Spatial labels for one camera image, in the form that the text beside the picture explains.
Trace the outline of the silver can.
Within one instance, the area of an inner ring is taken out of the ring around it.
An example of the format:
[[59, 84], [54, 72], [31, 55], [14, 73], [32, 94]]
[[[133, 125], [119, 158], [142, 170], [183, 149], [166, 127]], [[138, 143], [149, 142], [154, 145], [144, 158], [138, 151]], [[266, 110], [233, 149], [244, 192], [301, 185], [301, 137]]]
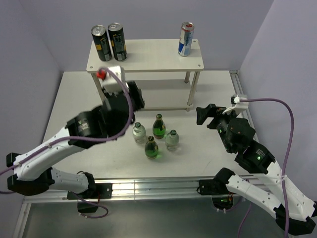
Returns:
[[178, 53], [182, 57], [186, 57], [190, 54], [194, 29], [194, 24], [191, 22], [183, 22], [181, 25]]

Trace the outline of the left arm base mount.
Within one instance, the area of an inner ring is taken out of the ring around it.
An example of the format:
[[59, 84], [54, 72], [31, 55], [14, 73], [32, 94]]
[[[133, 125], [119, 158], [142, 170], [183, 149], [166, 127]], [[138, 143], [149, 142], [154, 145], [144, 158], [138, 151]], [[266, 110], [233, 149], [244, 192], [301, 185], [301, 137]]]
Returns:
[[[106, 217], [109, 210], [101, 204], [102, 199], [110, 199], [112, 195], [112, 183], [97, 183], [96, 189], [92, 193], [75, 194], [67, 192], [67, 200], [77, 200], [77, 211], [80, 216], [86, 219], [99, 219]], [[95, 215], [98, 208], [105, 210], [103, 215]]]

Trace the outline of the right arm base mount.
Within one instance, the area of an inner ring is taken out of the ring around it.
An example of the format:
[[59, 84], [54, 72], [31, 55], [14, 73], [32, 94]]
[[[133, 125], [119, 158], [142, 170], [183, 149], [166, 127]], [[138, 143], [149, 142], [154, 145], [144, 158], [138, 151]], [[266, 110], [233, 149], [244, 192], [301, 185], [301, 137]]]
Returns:
[[230, 210], [234, 206], [233, 193], [226, 185], [215, 179], [201, 179], [196, 192], [201, 196], [211, 196], [212, 204], [217, 212]]

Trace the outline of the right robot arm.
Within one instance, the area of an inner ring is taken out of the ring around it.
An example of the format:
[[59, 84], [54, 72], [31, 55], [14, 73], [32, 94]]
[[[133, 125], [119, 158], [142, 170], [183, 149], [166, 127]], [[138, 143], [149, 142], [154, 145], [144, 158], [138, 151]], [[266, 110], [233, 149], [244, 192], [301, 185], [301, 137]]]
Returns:
[[208, 129], [215, 129], [226, 152], [236, 155], [235, 162], [249, 174], [259, 179], [265, 191], [246, 182], [228, 168], [222, 168], [213, 179], [199, 181], [200, 195], [226, 193], [239, 194], [267, 211], [278, 226], [294, 236], [313, 232], [316, 224], [317, 204], [307, 198], [294, 183], [282, 176], [282, 169], [270, 151], [254, 140], [256, 131], [247, 119], [238, 118], [234, 110], [209, 104], [197, 107], [198, 125], [212, 118]]

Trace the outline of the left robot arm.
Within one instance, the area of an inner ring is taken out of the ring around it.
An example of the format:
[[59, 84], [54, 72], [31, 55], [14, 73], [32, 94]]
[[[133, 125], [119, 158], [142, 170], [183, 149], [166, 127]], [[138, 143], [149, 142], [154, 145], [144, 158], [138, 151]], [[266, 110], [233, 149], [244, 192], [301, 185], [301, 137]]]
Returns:
[[96, 194], [97, 186], [92, 174], [66, 173], [54, 168], [61, 160], [123, 136], [134, 121], [134, 112], [145, 105], [141, 89], [134, 81], [127, 82], [124, 92], [109, 95], [102, 105], [81, 112], [69, 120], [51, 139], [24, 154], [9, 153], [8, 169], [13, 175], [7, 178], [11, 193], [33, 196], [49, 189], [70, 191], [84, 198]]

